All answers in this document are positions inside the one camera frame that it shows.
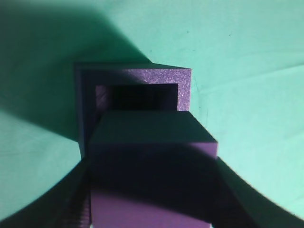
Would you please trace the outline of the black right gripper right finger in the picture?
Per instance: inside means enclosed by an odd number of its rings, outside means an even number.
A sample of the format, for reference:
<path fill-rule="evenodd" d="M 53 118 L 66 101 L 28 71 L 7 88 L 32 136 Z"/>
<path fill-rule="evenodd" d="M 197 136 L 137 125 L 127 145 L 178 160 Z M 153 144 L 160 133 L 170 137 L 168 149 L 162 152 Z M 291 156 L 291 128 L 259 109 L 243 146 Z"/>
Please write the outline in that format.
<path fill-rule="evenodd" d="M 214 228 L 302 228 L 304 220 L 259 193 L 219 157 L 210 158 L 215 175 Z"/>

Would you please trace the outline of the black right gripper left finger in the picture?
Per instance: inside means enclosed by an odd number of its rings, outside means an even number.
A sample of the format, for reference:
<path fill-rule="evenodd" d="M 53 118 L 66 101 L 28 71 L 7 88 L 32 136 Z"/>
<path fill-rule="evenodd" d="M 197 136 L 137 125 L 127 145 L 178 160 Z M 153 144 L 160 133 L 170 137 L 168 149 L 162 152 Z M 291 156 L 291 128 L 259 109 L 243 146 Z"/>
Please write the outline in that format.
<path fill-rule="evenodd" d="M 2 228 L 91 227 L 88 160 L 81 160 L 41 197 L 0 221 Z"/>

